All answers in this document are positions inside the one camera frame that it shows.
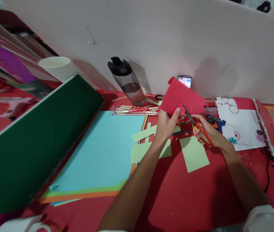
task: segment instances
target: water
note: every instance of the water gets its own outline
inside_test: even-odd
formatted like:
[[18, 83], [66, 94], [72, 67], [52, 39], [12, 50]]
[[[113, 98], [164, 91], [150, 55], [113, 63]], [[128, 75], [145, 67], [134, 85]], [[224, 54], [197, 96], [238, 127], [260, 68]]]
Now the water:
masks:
[[128, 99], [134, 106], [144, 106], [147, 102], [143, 91], [138, 83], [129, 83], [122, 87]]

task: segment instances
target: phone screen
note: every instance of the phone screen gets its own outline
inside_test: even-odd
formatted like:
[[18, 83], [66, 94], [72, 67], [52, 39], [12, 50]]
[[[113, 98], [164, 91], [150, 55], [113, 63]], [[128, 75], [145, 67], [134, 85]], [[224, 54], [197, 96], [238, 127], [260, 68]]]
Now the phone screen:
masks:
[[184, 85], [186, 85], [187, 87], [189, 88], [192, 87], [192, 76], [179, 75], [178, 80]]

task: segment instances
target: dark green board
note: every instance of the dark green board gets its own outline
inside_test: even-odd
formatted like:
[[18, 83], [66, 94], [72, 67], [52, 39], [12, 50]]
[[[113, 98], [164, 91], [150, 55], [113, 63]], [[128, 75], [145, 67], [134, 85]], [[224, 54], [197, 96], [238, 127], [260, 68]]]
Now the dark green board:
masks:
[[103, 101], [77, 75], [0, 134], [0, 214], [35, 198]]

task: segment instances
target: white paper cup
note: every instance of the white paper cup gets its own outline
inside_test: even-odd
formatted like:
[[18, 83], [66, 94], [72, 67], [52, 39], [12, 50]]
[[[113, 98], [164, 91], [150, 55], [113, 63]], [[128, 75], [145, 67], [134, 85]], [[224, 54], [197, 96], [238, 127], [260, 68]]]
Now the white paper cup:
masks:
[[69, 58], [62, 56], [44, 58], [38, 62], [38, 65], [61, 82], [80, 73]]

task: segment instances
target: hand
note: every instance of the hand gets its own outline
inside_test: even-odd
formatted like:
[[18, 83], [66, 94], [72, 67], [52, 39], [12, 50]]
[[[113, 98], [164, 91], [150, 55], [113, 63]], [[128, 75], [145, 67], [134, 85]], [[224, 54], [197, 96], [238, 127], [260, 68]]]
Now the hand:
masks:
[[[199, 121], [201, 122], [199, 124], [207, 132], [215, 147], [224, 149], [231, 146], [230, 142], [220, 132], [218, 132], [209, 122], [207, 122], [207, 120], [202, 115], [192, 114], [192, 117], [199, 119]], [[194, 136], [197, 137], [197, 139], [203, 145], [205, 145], [205, 140], [208, 142], [205, 135], [201, 132], [200, 129], [195, 130], [195, 128], [193, 128], [193, 133]]]
[[178, 107], [171, 118], [168, 117], [167, 112], [160, 110], [154, 140], [166, 142], [167, 139], [169, 139], [175, 130], [177, 120], [180, 115], [180, 110], [180, 107]]

